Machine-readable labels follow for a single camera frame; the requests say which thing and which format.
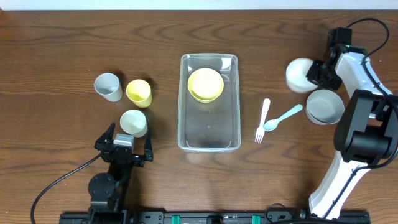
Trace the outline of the grey bowl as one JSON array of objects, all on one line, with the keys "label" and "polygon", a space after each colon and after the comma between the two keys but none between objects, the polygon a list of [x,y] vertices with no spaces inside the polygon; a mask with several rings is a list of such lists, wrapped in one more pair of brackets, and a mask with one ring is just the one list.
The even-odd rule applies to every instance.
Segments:
[{"label": "grey bowl", "polygon": [[343,100],[330,90],[317,90],[309,95],[305,112],[310,121],[319,125],[338,123],[345,111]]}]

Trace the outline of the light blue plastic spoon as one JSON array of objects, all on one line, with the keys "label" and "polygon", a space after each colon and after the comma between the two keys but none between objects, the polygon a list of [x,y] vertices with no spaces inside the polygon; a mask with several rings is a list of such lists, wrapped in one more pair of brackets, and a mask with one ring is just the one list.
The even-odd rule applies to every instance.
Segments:
[{"label": "light blue plastic spoon", "polygon": [[269,132],[269,131],[273,131],[277,128],[278,124],[289,118],[290,116],[300,112],[303,110],[303,105],[301,104],[297,104],[294,107],[292,107],[291,109],[289,109],[287,112],[285,112],[283,115],[281,115],[280,117],[278,117],[277,119],[271,119],[268,120],[264,125],[263,128],[265,131]]}]

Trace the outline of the yellow bowl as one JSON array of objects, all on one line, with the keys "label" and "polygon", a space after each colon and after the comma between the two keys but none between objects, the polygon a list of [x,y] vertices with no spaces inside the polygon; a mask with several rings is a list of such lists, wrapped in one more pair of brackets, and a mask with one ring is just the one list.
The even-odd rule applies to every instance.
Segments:
[{"label": "yellow bowl", "polygon": [[190,94],[201,103],[215,101],[224,90],[222,76],[210,68],[200,68],[194,71],[187,84]]}]

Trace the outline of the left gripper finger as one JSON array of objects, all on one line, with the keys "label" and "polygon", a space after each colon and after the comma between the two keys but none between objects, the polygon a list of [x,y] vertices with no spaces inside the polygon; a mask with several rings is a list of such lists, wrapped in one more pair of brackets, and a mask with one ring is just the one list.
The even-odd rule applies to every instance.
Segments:
[{"label": "left gripper finger", "polygon": [[95,141],[94,148],[98,151],[103,151],[106,147],[113,143],[113,134],[115,123],[111,123],[109,128]]},{"label": "left gripper finger", "polygon": [[144,160],[145,161],[153,161],[154,155],[152,150],[152,141],[151,141],[151,130],[147,130],[146,140],[144,144]]}]

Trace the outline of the white bowl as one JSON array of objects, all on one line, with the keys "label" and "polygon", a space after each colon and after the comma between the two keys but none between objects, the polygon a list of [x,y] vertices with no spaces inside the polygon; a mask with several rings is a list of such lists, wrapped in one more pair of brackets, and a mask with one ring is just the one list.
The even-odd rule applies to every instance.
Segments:
[{"label": "white bowl", "polygon": [[296,93],[307,93],[318,88],[307,80],[307,73],[313,64],[309,58],[297,58],[289,63],[286,69],[286,84]]}]

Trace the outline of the white plastic fork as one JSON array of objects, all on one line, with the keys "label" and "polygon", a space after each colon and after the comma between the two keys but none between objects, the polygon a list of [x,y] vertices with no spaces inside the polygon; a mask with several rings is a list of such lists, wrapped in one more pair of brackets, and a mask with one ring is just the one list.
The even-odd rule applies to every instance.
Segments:
[{"label": "white plastic fork", "polygon": [[269,98],[265,98],[262,103],[261,118],[260,118],[259,126],[256,129],[256,136],[255,136],[255,140],[254,140],[256,143],[259,143],[259,144],[262,142],[262,139],[264,137],[264,133],[265,133],[264,123],[266,120],[266,116],[267,116],[270,104],[271,104],[271,100]]}]

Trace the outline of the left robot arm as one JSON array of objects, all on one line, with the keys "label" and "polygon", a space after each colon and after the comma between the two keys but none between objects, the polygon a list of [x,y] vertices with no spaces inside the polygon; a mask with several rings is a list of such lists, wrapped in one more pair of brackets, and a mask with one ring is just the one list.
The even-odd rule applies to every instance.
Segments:
[{"label": "left robot arm", "polygon": [[129,187],[132,169],[144,167],[154,159],[151,130],[146,131],[143,155],[133,153],[134,137],[128,134],[113,136],[115,124],[96,140],[94,148],[100,158],[109,163],[107,172],[96,174],[88,184],[91,196],[88,223],[132,223],[124,201]]}]

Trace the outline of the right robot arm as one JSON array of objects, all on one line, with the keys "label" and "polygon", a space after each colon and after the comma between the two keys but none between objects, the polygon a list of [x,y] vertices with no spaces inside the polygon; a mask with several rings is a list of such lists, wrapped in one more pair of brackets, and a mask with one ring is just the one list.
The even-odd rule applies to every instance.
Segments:
[{"label": "right robot arm", "polygon": [[352,45],[351,38],[348,27],[330,30],[325,59],[314,61],[306,75],[329,90],[344,85],[350,97],[335,130],[331,167],[309,198],[311,215],[327,220],[338,219],[367,172],[388,165],[397,155],[397,97],[374,73],[369,52]]}]

